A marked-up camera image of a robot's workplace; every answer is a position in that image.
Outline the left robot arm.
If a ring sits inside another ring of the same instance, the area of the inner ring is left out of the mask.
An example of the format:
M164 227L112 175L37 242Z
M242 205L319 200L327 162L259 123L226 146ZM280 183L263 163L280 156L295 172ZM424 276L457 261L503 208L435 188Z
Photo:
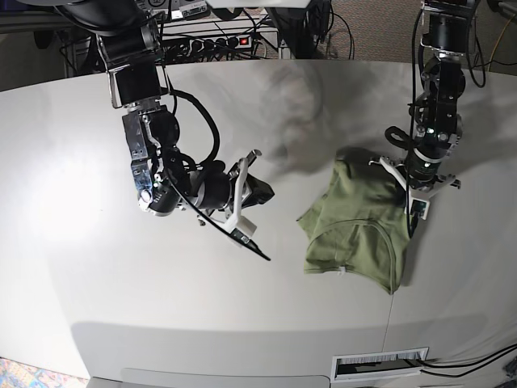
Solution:
M469 50L469 30L477 1L423 1L420 16L428 16L428 30L419 48L430 49L432 57L414 69L422 94L409 104L410 131L396 126L385 130L389 143L406 151L400 162L380 158L379 164L395 177L406 191L406 203L426 200L445 184L459 187L453 176L440 176L439 167L463 137L458 99L466 80L461 59Z

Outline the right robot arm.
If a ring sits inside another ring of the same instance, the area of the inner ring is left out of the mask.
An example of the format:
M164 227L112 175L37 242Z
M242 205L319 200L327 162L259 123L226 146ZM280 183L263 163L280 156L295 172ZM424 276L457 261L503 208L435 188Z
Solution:
M122 121L140 207L155 216L190 207L199 211L202 222L222 212L225 219L217 222L222 230L250 237L256 226L243 209L274 196L267 183L249 172L261 153L251 150L230 169L217 159L221 139L215 121L194 95L173 88L168 77L158 17L134 1L64 1L55 8L95 36L111 104L127 111ZM206 120L212 148L201 162L178 148L179 122L175 109L161 102L165 95L191 103Z

